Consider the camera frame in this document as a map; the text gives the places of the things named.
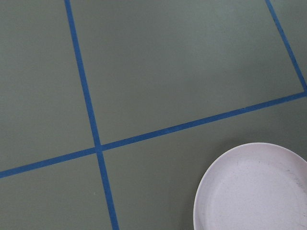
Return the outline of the pink plate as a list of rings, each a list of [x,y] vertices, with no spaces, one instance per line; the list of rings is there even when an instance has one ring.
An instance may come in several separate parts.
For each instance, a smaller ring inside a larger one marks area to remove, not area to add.
[[[218,157],[194,200],[196,230],[304,230],[307,163],[269,143],[248,143]]]

